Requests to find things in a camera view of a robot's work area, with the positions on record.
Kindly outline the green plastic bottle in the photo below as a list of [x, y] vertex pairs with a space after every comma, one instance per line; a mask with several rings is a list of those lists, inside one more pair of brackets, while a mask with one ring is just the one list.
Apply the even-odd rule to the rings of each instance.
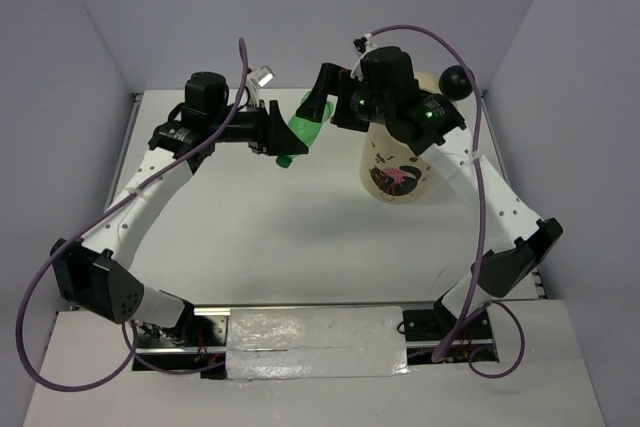
[[[307, 100], [307, 98], [309, 97], [310, 94], [311, 94], [311, 91], [308, 91], [307, 93], [304, 94], [304, 96], [301, 99], [299, 107], [302, 106], [302, 103], [304, 103], [304, 101]], [[297, 113], [295, 113], [291, 117], [291, 119], [289, 120], [288, 127], [290, 128], [290, 130], [294, 134], [296, 134], [296, 136], [310, 150], [311, 146], [313, 145], [313, 143], [317, 139], [322, 126], [331, 117], [331, 115], [333, 113], [333, 109], [334, 109], [333, 104], [330, 101], [326, 101], [325, 107], [324, 107], [324, 111], [323, 111], [323, 115], [322, 115], [322, 119], [321, 119], [321, 121], [319, 123], [304, 119], [304, 118], [300, 117]], [[286, 169], [293, 163], [294, 158], [297, 157], [298, 155], [299, 154], [278, 156], [276, 158], [276, 164], [279, 167]]]

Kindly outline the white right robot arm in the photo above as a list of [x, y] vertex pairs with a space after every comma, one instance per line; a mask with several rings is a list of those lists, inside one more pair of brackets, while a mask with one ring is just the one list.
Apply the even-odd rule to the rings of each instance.
[[444, 70], [435, 91], [423, 90], [408, 53], [379, 47], [364, 53], [353, 69], [322, 64], [296, 112], [319, 122], [327, 98], [335, 97], [333, 125], [361, 132], [373, 124], [383, 126], [477, 217], [478, 246], [470, 271], [436, 302], [435, 327], [447, 338], [468, 328], [469, 314], [511, 292], [563, 234], [557, 219], [544, 219], [529, 208], [477, 152], [479, 132], [467, 127], [455, 105], [471, 93], [471, 75], [461, 64]]

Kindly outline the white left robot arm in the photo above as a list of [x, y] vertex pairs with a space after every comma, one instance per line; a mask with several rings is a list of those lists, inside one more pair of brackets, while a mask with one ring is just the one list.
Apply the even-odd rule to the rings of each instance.
[[233, 113], [225, 78], [197, 72], [184, 100], [157, 126], [134, 175], [101, 220], [69, 247], [57, 242], [54, 275], [62, 298], [116, 324], [138, 321], [159, 328], [173, 345], [195, 335], [192, 303], [144, 285], [130, 271], [151, 226], [171, 198], [213, 154], [219, 143], [245, 143], [256, 154], [305, 154], [307, 146], [289, 129], [275, 100], [259, 91], [274, 74], [267, 66], [249, 73], [240, 95], [244, 110]]

